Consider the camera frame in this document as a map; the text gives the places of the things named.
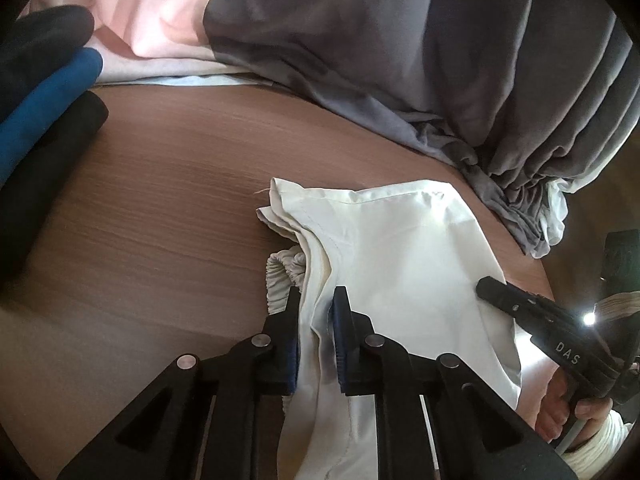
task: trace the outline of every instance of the shirt sleeve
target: shirt sleeve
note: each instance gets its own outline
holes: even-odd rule
[[[578,480],[590,480],[613,458],[631,426],[623,422],[618,412],[611,410],[598,433],[579,449],[564,453],[562,458]]]

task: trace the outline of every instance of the wooden table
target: wooden table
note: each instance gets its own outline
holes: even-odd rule
[[[456,170],[313,104],[252,86],[97,93],[110,117],[0,295],[0,420],[43,480],[177,355],[221,354],[258,332],[266,259],[291,245],[255,215],[272,176],[450,182],[507,279],[551,295],[542,264]]]

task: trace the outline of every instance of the finger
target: finger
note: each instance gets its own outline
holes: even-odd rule
[[[540,402],[540,411],[547,412],[553,420],[561,426],[569,419],[571,410],[569,404],[558,397],[543,397]]]
[[[613,401],[607,399],[589,398],[578,401],[575,405],[575,416],[582,420],[593,418],[595,420],[604,420],[609,415]]]
[[[574,446],[578,446],[579,444],[589,440],[593,435],[600,431],[602,425],[607,420],[609,416],[609,412],[611,410],[612,402],[600,402],[600,406],[593,410],[592,415],[595,417],[589,418],[587,423],[582,428],[582,431],[578,434],[578,436],[574,440]]]
[[[546,386],[546,394],[552,397],[562,397],[569,387],[566,373],[562,368],[558,367],[558,369],[554,372],[549,384]]]
[[[557,438],[562,433],[562,424],[558,424],[547,412],[538,413],[536,432],[547,441]]]

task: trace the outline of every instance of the gray cloth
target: gray cloth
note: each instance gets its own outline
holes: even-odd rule
[[[456,165],[522,249],[547,184],[640,115],[640,56],[604,0],[210,0],[216,59]]]

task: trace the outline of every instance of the white fabric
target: white fabric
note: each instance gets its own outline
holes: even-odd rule
[[[252,74],[227,75],[185,75],[185,76],[158,76],[143,77],[133,81],[99,82],[100,86],[121,85],[158,85],[158,86],[236,86],[236,85],[262,85],[273,86],[273,81],[262,79]]]
[[[267,260],[267,310],[277,314],[287,306],[292,285],[302,290],[306,257],[299,245],[273,253]]]
[[[549,254],[551,247],[559,244],[564,235],[564,219],[569,209],[559,181],[560,179],[553,180],[546,185],[548,206],[544,203],[540,206],[540,229],[546,243],[531,251],[534,258],[542,258]]]
[[[93,35],[86,46],[100,52],[102,72],[98,84],[118,81],[134,81],[143,78],[182,75],[215,75],[244,73],[246,69],[226,65],[213,59],[155,57],[141,58],[131,54],[110,50],[97,35]]]
[[[562,458],[574,470],[578,480],[590,480],[609,463],[625,441],[633,424],[625,424],[620,414],[609,412],[607,420],[584,446]]]
[[[475,295],[504,280],[478,222],[450,184],[410,182],[359,192],[273,180],[258,216],[297,241],[306,273],[301,360],[278,450],[282,480],[377,479],[374,402],[340,393],[328,322],[334,288],[411,353],[459,355],[512,408],[520,362],[514,323]]]

